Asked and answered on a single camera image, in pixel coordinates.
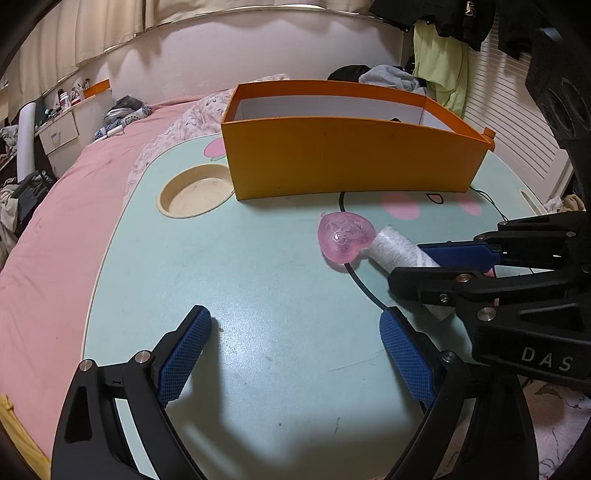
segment wall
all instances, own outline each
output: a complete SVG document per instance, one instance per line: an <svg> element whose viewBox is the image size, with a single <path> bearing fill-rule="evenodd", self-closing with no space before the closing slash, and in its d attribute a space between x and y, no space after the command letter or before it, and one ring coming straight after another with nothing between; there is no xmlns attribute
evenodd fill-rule
<svg viewBox="0 0 591 480"><path fill-rule="evenodd" d="M223 90L274 73L325 79L348 64L400 64L402 32L323 11L238 11L150 30L60 85L111 80L113 97L147 103ZM53 106L57 89L46 96Z"/></svg>

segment gray towel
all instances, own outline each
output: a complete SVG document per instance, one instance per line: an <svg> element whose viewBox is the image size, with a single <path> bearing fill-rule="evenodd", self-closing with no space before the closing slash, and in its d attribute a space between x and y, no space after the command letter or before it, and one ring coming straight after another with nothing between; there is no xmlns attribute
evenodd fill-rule
<svg viewBox="0 0 591 480"><path fill-rule="evenodd" d="M391 65L378 65L372 68L369 72L359 77L359 83L369 83L370 85L396 88L406 92L420 93L429 97L432 96L428 89L421 87L413 75Z"/></svg>

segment white drawer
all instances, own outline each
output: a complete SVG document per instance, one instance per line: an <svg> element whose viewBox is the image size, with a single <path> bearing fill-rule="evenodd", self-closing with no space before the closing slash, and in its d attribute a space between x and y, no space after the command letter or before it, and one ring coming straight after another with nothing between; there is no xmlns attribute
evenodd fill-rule
<svg viewBox="0 0 591 480"><path fill-rule="evenodd" d="M78 129L72 112L61 114L55 122L39 134L39 137L41 138L43 150L48 155L56 148L60 148L63 144L77 138Z"/></svg>

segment white shutter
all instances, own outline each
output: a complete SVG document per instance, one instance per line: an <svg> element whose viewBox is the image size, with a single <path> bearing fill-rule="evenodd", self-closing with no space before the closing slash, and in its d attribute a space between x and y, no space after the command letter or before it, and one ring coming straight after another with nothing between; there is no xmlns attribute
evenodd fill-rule
<svg viewBox="0 0 591 480"><path fill-rule="evenodd" d="M560 150L550 127L525 88L531 55L519 61L497 46L498 19L480 52L469 48L466 122L496 132L497 154L545 202L556 194L560 180L571 172L568 155Z"/></svg>

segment yellow blanket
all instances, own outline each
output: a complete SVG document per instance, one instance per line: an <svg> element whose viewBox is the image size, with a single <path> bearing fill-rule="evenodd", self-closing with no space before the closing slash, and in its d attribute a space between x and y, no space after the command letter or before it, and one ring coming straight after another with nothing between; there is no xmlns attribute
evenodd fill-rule
<svg viewBox="0 0 591 480"><path fill-rule="evenodd" d="M0 422L13 444L41 480L50 480L51 462L37 446L14 414L14 405L0 395Z"/></svg>

